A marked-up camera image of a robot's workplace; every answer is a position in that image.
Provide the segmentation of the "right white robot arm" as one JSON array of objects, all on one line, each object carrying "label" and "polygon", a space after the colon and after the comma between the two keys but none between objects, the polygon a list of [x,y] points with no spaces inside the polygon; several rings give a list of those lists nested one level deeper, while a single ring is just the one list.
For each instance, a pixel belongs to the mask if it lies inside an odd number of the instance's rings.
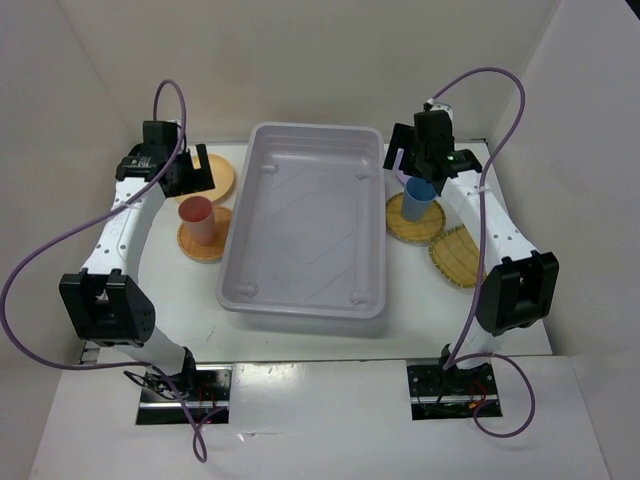
[{"label": "right white robot arm", "polygon": [[438,369],[443,389],[462,392],[473,381],[472,369],[488,362],[505,335],[549,314],[559,262],[519,231],[489,189],[486,165],[472,151],[456,149],[450,107],[430,99],[412,125],[395,124],[384,166],[429,183],[483,255],[472,319]]}]

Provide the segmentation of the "pink plastic cup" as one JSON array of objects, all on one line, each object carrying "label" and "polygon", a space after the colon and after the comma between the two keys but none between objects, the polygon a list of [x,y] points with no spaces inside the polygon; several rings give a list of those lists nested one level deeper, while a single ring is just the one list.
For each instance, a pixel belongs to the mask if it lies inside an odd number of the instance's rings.
[{"label": "pink plastic cup", "polygon": [[204,196],[192,196],[182,201],[178,208],[182,224],[194,242],[209,245],[215,239],[214,207]]}]

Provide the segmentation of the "rectangular bamboo tray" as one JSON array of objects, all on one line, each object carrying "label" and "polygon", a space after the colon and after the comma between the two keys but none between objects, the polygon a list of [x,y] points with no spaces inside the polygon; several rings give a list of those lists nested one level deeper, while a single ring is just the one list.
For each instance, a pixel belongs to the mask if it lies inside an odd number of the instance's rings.
[{"label": "rectangular bamboo tray", "polygon": [[452,285],[462,289],[477,286],[479,248],[463,225],[435,237],[429,246],[429,257]]}]

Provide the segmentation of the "orange plastic plate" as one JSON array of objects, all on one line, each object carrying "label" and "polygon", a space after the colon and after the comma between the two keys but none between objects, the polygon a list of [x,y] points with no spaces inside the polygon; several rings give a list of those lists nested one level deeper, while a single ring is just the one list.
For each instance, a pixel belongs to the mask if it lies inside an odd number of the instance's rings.
[{"label": "orange plastic plate", "polygon": [[204,196],[211,202],[219,204],[226,200],[234,189],[235,170],[231,163],[224,157],[209,153],[208,159],[214,188],[196,192],[196,195]]}]

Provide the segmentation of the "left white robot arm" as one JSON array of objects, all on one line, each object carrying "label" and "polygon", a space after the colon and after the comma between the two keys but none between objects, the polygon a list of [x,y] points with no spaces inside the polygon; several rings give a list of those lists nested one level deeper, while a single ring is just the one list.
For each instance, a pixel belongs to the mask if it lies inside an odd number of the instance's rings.
[{"label": "left white robot arm", "polygon": [[59,283],[77,336],[147,364],[176,399],[192,397],[199,375],[191,352],[156,325],[152,301],[138,285],[141,255],[166,199],[213,188],[209,163],[194,168],[181,126],[146,121],[143,140],[116,168],[115,215],[105,223],[80,271]]}]

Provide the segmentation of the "round woven orange tray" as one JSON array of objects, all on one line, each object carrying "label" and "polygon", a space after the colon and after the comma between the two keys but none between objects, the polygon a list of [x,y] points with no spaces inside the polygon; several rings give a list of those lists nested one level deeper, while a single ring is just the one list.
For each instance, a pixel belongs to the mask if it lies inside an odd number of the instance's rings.
[{"label": "round woven orange tray", "polygon": [[204,263],[221,261],[231,219],[229,208],[213,206],[206,219],[181,223],[177,232],[178,246],[192,260]]}]

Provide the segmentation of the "blue plastic cup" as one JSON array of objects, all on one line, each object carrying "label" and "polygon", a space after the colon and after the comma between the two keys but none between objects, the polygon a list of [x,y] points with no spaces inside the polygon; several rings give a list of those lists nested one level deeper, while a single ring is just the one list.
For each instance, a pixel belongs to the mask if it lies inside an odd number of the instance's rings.
[{"label": "blue plastic cup", "polygon": [[411,177],[405,184],[401,216],[408,222],[422,219],[437,193],[434,187],[421,178]]}]

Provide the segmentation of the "round bamboo tray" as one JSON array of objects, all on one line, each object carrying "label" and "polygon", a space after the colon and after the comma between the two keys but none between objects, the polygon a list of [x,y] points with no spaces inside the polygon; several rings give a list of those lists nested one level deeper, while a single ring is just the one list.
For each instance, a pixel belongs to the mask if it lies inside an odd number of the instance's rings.
[{"label": "round bamboo tray", "polygon": [[407,244],[426,245],[444,231],[446,214],[434,201],[417,222],[409,222],[401,215],[404,194],[398,193],[386,202],[386,225],[390,235]]}]

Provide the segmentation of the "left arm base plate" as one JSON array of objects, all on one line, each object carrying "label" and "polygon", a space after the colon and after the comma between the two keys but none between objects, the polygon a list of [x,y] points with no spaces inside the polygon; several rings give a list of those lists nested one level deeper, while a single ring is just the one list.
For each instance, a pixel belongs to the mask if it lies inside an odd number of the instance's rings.
[{"label": "left arm base plate", "polygon": [[[141,376],[130,372],[126,375],[140,387],[137,425],[188,423],[178,397],[165,381],[150,373]],[[232,376],[231,364],[200,363],[196,365],[195,386],[192,390],[187,391],[179,382],[176,383],[196,423],[228,423]]]}]

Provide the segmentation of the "purple plastic plate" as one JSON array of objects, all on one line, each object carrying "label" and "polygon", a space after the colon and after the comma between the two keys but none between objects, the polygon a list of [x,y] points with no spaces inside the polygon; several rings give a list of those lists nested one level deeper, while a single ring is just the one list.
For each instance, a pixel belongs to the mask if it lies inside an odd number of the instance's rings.
[{"label": "purple plastic plate", "polygon": [[394,164],[393,164],[393,168],[392,168],[392,172],[395,174],[397,180],[402,184],[405,185],[407,183],[407,181],[411,178],[410,175],[405,174],[401,169],[400,169],[400,165],[403,159],[403,155],[404,155],[404,150],[399,148],[396,152],[396,156],[395,156],[395,160],[394,160]]}]

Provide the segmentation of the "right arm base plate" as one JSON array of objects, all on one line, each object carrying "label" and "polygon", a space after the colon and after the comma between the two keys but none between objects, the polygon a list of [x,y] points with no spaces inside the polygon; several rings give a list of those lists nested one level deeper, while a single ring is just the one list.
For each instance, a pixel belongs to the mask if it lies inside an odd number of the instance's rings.
[{"label": "right arm base plate", "polygon": [[414,421],[501,417],[497,385],[490,364],[444,370],[443,359],[408,360],[406,373]]}]

